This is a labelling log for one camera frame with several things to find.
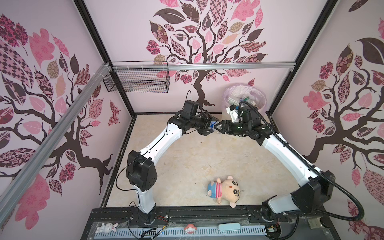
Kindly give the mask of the white bin pink liner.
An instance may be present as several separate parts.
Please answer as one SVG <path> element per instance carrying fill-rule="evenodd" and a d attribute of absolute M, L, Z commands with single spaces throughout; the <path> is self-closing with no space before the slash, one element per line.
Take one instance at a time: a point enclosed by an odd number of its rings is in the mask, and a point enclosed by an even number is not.
<path fill-rule="evenodd" d="M 236 84 L 224 91 L 222 110 L 226 113 L 226 109 L 231 106 L 237 106 L 240 100 L 247 101 L 251 104 L 256 104 L 259 112 L 263 115 L 266 112 L 267 98 L 266 95 L 250 85 Z"/>

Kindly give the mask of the Pocari Sweat blue bottle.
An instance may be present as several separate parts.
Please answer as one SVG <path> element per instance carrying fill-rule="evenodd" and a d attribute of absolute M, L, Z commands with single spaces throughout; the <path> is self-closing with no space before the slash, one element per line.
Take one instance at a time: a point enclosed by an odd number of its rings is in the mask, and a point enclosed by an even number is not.
<path fill-rule="evenodd" d="M 212 121 L 212 122 L 210 123 L 210 125 L 209 125 L 209 129 L 215 131 L 214 126 L 215 126 L 216 123 L 217 123 L 217 121 Z"/>

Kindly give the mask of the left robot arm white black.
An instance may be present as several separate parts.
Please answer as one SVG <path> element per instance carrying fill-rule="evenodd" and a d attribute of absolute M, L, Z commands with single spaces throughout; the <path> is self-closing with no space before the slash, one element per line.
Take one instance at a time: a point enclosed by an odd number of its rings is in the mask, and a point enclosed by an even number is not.
<path fill-rule="evenodd" d="M 139 210 L 148 215 L 156 207 L 152 187 L 158 178 L 156 164 L 168 148 L 189 130 L 202 136 L 214 132 L 219 119 L 207 111 L 198 112 L 199 104 L 187 100 L 182 110 L 172 116 L 165 129 L 146 147 L 128 154 L 126 178 L 138 193 Z"/>

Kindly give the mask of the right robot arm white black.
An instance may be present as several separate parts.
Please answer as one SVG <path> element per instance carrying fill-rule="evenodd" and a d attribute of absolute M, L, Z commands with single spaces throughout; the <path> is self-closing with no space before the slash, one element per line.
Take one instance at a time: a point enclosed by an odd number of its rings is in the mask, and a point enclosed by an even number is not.
<path fill-rule="evenodd" d="M 255 140 L 287 168 L 299 185 L 292 193 L 273 196 L 262 203 L 261 212 L 266 221 L 288 212 L 313 214 L 331 198 L 333 186 L 319 176 L 322 171 L 294 150 L 257 109 L 231 106 L 228 111 L 231 119 L 212 122 L 211 128 L 221 134 Z"/>

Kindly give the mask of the cartoon boy plush doll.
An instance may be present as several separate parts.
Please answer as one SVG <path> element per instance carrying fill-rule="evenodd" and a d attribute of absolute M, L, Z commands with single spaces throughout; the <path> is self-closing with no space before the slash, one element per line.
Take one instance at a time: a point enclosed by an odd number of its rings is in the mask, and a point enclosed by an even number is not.
<path fill-rule="evenodd" d="M 207 195 L 210 198 L 215 199 L 218 204 L 225 200 L 233 209 L 237 206 L 240 193 L 239 184 L 232 176 L 228 176 L 224 181 L 217 178 L 216 181 L 211 181 L 207 187 Z"/>

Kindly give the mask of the teal eraser block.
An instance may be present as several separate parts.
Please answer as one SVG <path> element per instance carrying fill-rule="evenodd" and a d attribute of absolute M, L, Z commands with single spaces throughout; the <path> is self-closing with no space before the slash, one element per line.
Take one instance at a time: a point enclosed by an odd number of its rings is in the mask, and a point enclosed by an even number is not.
<path fill-rule="evenodd" d="M 220 232 L 238 231 L 240 229 L 241 229 L 240 223 L 226 223 L 226 224 L 218 225 L 218 230 Z"/>

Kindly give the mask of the red white small figurine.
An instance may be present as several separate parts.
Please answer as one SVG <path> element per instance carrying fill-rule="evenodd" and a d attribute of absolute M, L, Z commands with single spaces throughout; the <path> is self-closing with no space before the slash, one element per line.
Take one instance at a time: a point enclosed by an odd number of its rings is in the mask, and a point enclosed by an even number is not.
<path fill-rule="evenodd" d="M 194 224 L 188 224 L 188 225 L 184 228 L 184 232 L 185 232 L 186 234 L 194 234 L 196 231 L 197 231 L 197 227 L 196 227 Z"/>

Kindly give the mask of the white bunny figurine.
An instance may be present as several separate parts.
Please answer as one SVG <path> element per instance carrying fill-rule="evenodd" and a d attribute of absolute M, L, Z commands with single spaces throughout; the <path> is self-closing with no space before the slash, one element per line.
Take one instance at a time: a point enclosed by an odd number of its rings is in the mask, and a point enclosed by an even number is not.
<path fill-rule="evenodd" d="M 119 225 L 118 223 L 116 223 L 116 224 L 102 223 L 102 225 L 100 227 L 97 227 L 96 234 L 99 234 L 99 233 L 109 234 L 111 232 L 116 232 L 118 225 Z"/>

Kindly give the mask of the aluminium rail back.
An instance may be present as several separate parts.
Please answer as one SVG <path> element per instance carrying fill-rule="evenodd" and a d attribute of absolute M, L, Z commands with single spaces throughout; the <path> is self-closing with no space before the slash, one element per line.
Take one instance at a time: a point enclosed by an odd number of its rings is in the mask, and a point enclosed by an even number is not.
<path fill-rule="evenodd" d="M 115 65 L 114 70 L 159 70 L 159 71 L 186 71 L 186 70 L 230 70 L 230 69 L 293 69 L 294 62 L 261 62 L 261 63 L 219 63 L 219 64 L 175 64 L 160 65 Z"/>

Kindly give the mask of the aluminium rail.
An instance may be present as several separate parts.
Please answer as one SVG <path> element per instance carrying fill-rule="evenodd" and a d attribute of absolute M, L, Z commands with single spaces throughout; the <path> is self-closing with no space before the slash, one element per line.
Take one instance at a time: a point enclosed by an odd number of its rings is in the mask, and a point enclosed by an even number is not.
<path fill-rule="evenodd" d="M 103 63 L 91 78 L 81 94 L 71 104 L 67 112 L 59 120 L 53 131 L 47 136 L 43 143 L 37 148 L 35 154 L 21 169 L 5 192 L 1 195 L 1 224 L 5 222 L 12 210 L 18 204 L 20 198 L 26 192 L 36 175 L 42 169 L 44 163 L 49 159 L 57 144 L 61 141 L 70 125 L 79 115 L 94 90 L 104 77 L 110 72 L 111 64 Z"/>
<path fill-rule="evenodd" d="M 293 69 L 294 62 L 261 62 L 261 63 L 219 63 L 219 64 L 175 64 L 160 65 L 115 65 L 114 70 L 159 70 L 159 71 L 186 71 L 186 70 L 230 70 L 230 69 Z"/>

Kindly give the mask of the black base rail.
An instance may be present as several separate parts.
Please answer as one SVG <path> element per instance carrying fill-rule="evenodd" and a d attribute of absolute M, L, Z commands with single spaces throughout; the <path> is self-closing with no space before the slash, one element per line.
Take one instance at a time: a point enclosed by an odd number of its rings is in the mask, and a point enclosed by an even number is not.
<path fill-rule="evenodd" d="M 155 207 L 145 215 L 138 207 L 113 207 L 93 209 L 82 233 L 82 240 L 94 240 L 97 227 L 112 223 L 122 228 L 218 227 L 219 224 L 240 223 L 241 226 L 264 226 L 266 236 L 208 237 L 160 240 L 339 240 L 340 236 L 331 219 L 318 214 L 300 212 L 278 214 L 273 221 L 262 217 L 261 206 Z"/>

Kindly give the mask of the aluminium rail left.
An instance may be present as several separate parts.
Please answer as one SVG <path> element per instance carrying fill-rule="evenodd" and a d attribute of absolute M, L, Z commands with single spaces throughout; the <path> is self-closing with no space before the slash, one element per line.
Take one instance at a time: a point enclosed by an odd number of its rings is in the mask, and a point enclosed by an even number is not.
<path fill-rule="evenodd" d="M 59 120 L 53 131 L 47 136 L 43 143 L 37 148 L 35 154 L 21 169 L 5 192 L 1 195 L 1 224 L 5 222 L 12 210 L 18 204 L 20 198 L 26 192 L 36 175 L 42 169 L 44 163 L 49 159 L 57 144 L 61 141 L 70 125 L 79 115 L 94 90 L 104 77 L 110 72 L 111 64 L 103 63 L 91 78 L 81 94 L 71 104 L 67 112 Z"/>

